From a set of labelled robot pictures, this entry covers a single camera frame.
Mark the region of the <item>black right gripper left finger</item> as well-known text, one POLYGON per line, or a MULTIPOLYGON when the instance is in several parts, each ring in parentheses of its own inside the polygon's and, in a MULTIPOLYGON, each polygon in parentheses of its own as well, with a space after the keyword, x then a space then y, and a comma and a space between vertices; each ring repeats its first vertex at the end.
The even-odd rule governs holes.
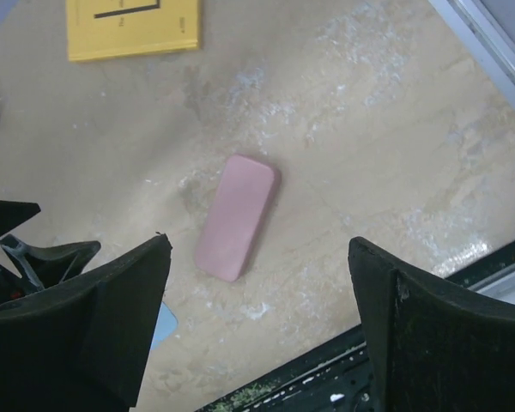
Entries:
POLYGON ((0 411, 136 406, 171 266, 154 236, 123 256, 0 306, 0 411))

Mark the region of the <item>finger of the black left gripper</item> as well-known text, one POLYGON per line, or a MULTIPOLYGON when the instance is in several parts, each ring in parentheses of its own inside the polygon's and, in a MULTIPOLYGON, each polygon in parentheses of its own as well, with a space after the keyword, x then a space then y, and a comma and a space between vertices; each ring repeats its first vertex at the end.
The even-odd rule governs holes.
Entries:
POLYGON ((25 294, 43 291, 79 276, 101 248, 96 240, 36 247, 11 234, 0 240, 0 246, 20 272, 25 294))
POLYGON ((0 200, 0 238, 40 212, 37 203, 0 200))

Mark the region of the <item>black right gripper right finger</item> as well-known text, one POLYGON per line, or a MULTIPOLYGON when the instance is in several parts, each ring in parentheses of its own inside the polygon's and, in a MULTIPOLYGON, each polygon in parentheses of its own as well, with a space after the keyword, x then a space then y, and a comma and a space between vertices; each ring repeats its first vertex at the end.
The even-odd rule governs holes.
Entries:
POLYGON ((515 411, 515 240, 442 278, 362 237, 348 266, 382 411, 515 411))

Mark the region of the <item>blue cleaning cloth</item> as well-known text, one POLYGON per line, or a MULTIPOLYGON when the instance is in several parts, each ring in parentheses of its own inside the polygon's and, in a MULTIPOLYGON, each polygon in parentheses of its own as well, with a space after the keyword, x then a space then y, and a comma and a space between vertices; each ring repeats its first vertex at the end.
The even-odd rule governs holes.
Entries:
POLYGON ((170 308, 161 303, 150 350, 157 348, 166 338, 168 338, 178 327, 178 320, 170 308))

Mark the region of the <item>pink glasses case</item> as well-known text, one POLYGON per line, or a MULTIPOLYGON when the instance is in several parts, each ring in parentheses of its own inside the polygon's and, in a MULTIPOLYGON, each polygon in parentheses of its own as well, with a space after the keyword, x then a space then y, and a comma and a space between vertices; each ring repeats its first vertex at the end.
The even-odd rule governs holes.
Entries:
POLYGON ((241 154, 227 160, 196 245, 199 269, 225 282, 244 274, 280 183, 273 166, 241 154))

